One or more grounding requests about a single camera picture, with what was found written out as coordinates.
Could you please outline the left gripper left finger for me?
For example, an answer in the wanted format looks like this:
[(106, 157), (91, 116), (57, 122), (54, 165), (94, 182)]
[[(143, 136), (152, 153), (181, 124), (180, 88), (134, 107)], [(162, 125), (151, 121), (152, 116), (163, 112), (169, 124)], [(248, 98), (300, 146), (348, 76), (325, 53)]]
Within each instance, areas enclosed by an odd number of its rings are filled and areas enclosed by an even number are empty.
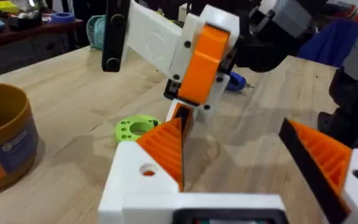
[(98, 208), (98, 223), (171, 223), (177, 182), (136, 142), (119, 143)]

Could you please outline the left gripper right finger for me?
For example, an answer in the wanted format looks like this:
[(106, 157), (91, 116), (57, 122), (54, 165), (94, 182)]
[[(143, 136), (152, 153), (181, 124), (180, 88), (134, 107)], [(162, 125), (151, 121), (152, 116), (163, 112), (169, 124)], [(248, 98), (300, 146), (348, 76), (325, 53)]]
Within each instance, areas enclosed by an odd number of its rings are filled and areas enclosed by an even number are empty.
[(287, 118), (278, 135), (323, 211), (325, 223), (358, 223), (358, 148)]

